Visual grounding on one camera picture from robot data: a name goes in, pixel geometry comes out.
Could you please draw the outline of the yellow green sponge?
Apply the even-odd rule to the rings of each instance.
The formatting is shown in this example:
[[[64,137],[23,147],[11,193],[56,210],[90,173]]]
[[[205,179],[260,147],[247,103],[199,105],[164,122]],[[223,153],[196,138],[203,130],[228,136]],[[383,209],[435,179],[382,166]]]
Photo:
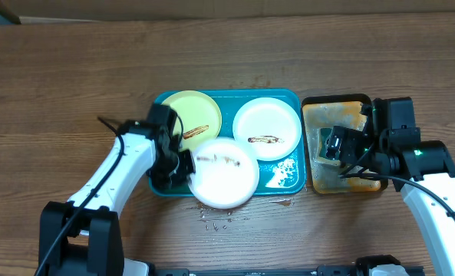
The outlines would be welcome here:
[[[319,130],[319,142],[319,157],[330,161],[339,160],[341,138],[334,133],[332,128],[321,128]]]

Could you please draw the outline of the white front plate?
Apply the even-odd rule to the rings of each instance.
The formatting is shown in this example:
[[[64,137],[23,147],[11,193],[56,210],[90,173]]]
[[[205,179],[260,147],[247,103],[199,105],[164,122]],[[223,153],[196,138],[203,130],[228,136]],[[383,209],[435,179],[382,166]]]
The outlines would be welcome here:
[[[259,164],[252,150],[233,138],[206,141],[193,151],[195,173],[188,188],[201,203],[233,209],[252,198],[259,183]]]

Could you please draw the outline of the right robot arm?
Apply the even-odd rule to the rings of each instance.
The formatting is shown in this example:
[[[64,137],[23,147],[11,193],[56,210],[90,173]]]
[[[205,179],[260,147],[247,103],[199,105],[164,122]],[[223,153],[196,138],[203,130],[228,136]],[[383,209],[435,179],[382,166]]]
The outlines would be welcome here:
[[[326,156],[347,163],[342,179],[392,181],[411,210],[434,270],[455,275],[455,163],[439,140],[423,141],[409,97],[361,108],[363,130],[335,125]]]

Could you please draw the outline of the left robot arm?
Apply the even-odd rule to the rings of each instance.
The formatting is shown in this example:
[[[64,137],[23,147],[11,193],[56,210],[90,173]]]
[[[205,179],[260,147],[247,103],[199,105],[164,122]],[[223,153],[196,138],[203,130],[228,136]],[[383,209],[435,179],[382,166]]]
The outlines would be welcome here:
[[[112,127],[106,159],[66,202],[41,212],[37,275],[151,275],[153,265],[125,258],[119,218],[143,176],[156,188],[184,186],[195,172],[192,153],[180,150],[177,112],[155,103],[145,120]]]

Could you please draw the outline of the black soapy water tray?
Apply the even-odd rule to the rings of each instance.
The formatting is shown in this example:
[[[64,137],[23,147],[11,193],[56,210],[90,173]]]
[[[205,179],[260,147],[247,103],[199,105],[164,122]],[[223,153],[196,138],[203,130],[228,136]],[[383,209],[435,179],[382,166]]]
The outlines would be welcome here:
[[[307,97],[302,101],[302,119],[311,169],[308,181],[316,193],[380,192],[387,188],[386,180],[341,179],[338,175],[347,166],[340,161],[325,160],[318,156],[319,130],[343,126],[362,131],[367,118],[361,114],[361,108],[370,103],[371,99],[364,94]]]

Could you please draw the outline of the yellow-green plate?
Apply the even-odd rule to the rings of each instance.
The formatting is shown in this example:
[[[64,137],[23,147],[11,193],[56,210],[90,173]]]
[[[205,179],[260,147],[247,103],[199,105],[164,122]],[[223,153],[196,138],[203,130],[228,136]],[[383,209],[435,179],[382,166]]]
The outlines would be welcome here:
[[[183,90],[168,96],[162,105],[178,115],[174,135],[183,134],[180,149],[194,151],[202,143],[214,140],[222,126],[218,104],[210,96],[195,90]]]

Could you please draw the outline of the white plate with sauce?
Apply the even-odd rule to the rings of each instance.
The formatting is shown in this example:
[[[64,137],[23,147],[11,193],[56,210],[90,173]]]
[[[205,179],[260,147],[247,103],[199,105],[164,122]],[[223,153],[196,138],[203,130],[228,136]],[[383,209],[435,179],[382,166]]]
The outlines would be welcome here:
[[[302,125],[286,102],[259,97],[240,107],[232,132],[234,139],[249,147],[256,159],[275,161],[295,150],[302,137]]]

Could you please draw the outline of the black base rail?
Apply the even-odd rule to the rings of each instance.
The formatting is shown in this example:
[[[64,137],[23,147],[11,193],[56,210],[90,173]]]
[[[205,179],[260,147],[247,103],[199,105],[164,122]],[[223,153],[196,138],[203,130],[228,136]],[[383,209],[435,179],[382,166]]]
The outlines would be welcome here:
[[[425,275],[422,267],[398,268],[393,272],[371,269],[364,271],[356,265],[319,265],[317,268],[299,269],[241,269],[241,270],[202,270],[186,268],[155,268],[153,276],[371,276],[371,275]]]

